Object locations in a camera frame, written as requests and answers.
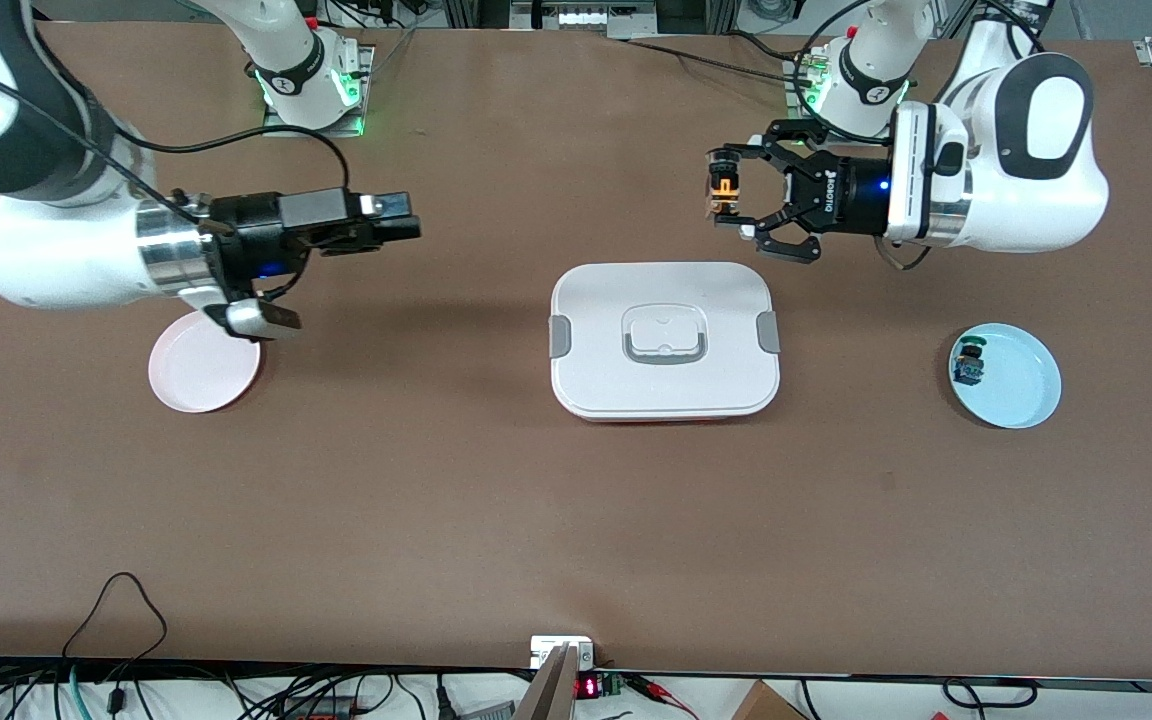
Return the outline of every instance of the light blue plate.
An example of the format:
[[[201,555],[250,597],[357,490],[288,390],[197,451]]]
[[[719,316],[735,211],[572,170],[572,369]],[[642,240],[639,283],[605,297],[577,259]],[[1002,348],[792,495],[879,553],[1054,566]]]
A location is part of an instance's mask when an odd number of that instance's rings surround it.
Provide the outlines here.
[[[986,340],[984,377],[973,386],[954,382],[954,359],[963,338]],[[1001,323],[977,325],[950,350],[950,387],[972,415],[1001,429],[1031,429],[1060,406],[1060,367],[1047,346],[1021,328]]]

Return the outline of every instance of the black plug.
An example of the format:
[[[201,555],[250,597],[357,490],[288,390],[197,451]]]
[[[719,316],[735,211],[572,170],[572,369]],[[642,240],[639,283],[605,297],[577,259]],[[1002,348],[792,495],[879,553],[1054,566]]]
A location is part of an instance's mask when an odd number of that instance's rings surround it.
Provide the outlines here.
[[[105,712],[114,717],[122,712],[123,707],[127,707],[127,694],[123,692],[123,688],[111,689],[109,698],[105,702]]]
[[[456,714],[456,708],[452,706],[452,700],[447,697],[444,675],[438,676],[438,689],[434,690],[434,694],[438,696],[438,720],[457,720],[460,715]]]

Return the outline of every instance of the brown tabletop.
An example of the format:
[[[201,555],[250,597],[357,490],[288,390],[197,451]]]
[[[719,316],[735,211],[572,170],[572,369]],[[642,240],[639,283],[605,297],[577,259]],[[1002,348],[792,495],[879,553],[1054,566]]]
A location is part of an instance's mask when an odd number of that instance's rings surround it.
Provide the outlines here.
[[[156,141],[255,122],[222,26],[46,36]],[[776,69],[733,38],[661,41]],[[957,47],[929,47],[916,94]],[[650,669],[1152,679],[1152,69],[1128,44],[1061,50],[1097,83],[1100,227],[901,274],[865,238],[799,266],[705,220],[704,152],[780,118],[774,82],[591,35],[417,32],[343,147],[356,190],[411,191],[425,237],[312,264],[287,300],[305,332],[268,346],[241,404],[189,416],[150,392],[179,302],[0,300],[0,655],[58,652],[127,569],[170,621],[159,655],[517,665],[531,634],[584,632]],[[303,191],[335,173],[275,138],[160,156],[157,184]],[[773,172],[748,185],[750,209],[776,204]],[[767,279],[780,395],[717,424],[568,415],[553,283],[667,259]],[[986,429],[948,400],[945,355],[977,323],[1056,355],[1046,424]],[[152,634],[121,588],[76,651]]]

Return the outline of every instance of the plate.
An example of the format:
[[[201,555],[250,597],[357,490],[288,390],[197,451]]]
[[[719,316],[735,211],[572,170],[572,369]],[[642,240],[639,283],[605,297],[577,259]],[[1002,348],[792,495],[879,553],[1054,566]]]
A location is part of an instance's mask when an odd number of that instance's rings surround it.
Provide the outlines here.
[[[260,372],[259,342],[229,338],[194,311],[169,325],[150,353],[150,387],[181,414],[211,414],[242,397]]]
[[[982,338],[984,373],[978,384],[954,381],[955,359],[964,338]],[[950,350],[950,387],[963,407],[1001,429],[1031,429],[1060,406],[1060,367],[1038,338],[1001,323],[977,325],[961,334]]]

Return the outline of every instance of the teal cable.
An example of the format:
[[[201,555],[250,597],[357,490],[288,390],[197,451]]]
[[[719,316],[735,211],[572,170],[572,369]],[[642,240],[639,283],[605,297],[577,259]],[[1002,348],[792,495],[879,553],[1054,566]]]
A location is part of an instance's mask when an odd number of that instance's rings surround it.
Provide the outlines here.
[[[69,667],[69,694],[74,696],[74,705],[78,706],[78,714],[83,715],[83,720],[92,720],[91,712],[88,712],[88,704],[83,702],[82,694],[78,692],[78,667]]]

